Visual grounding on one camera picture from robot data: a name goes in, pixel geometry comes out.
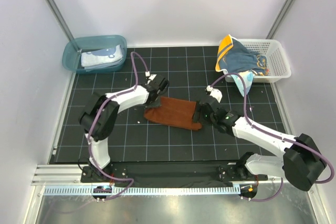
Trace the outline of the brown towel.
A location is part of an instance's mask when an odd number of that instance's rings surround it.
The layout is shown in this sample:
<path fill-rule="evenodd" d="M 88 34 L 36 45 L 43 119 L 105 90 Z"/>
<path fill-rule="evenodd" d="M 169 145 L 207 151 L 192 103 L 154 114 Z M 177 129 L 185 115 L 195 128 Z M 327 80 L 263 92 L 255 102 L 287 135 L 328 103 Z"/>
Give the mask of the brown towel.
<path fill-rule="evenodd" d="M 147 108 L 144 117 L 153 123 L 198 131 L 202 125 L 193 122 L 195 109 L 196 102 L 194 101 L 161 97 L 161 105 L 156 108 Z"/>

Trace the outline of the colourful patterned towel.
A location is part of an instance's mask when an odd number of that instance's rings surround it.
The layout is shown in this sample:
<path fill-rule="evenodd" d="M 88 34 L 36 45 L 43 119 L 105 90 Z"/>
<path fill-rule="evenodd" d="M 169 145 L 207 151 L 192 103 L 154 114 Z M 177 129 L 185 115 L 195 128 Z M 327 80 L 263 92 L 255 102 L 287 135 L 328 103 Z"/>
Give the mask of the colourful patterned towel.
<path fill-rule="evenodd" d="M 257 76 L 268 76 L 267 58 L 262 54 L 247 49 L 231 35 L 225 36 L 219 46 L 215 71 L 226 70 L 228 73 L 251 71 Z"/>

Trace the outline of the blue bear towel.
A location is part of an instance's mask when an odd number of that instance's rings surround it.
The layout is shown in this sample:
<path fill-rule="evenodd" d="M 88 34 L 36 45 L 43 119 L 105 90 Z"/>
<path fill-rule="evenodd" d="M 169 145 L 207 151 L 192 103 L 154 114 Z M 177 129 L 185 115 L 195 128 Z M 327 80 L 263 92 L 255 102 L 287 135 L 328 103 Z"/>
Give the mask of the blue bear towel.
<path fill-rule="evenodd" d="M 117 65 L 123 59 L 122 49 L 121 45 L 117 45 L 112 48 L 83 52 L 81 54 L 81 66 L 84 68 L 94 68 Z"/>

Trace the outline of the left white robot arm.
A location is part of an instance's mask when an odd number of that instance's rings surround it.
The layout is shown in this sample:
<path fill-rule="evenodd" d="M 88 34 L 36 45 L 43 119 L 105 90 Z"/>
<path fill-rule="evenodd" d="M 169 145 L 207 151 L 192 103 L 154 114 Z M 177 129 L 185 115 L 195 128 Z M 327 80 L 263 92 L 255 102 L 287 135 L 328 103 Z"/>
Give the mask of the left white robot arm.
<path fill-rule="evenodd" d="M 111 176 L 111 158 L 108 153 L 108 137 L 111 135 L 119 113 L 138 105 L 156 108 L 161 105 L 160 96 L 169 87 L 167 78 L 151 74 L 142 84 L 115 93 L 93 93 L 79 115 L 79 124 L 85 131 L 89 145 L 89 161 L 94 166 L 93 177 L 106 182 Z"/>

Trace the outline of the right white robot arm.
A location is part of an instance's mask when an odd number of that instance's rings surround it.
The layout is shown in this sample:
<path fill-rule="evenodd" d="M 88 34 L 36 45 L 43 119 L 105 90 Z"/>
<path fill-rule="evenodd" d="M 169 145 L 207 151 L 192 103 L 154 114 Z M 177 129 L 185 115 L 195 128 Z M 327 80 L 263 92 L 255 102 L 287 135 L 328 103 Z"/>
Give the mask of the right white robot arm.
<path fill-rule="evenodd" d="M 211 95 L 197 101 L 193 121 L 211 125 L 220 133 L 244 139 L 272 153 L 270 156 L 244 154 L 236 167 L 240 179 L 249 180 L 254 175 L 276 176 L 299 190 L 309 191 L 327 166 L 310 136 L 272 130 L 241 113 L 225 110 Z"/>

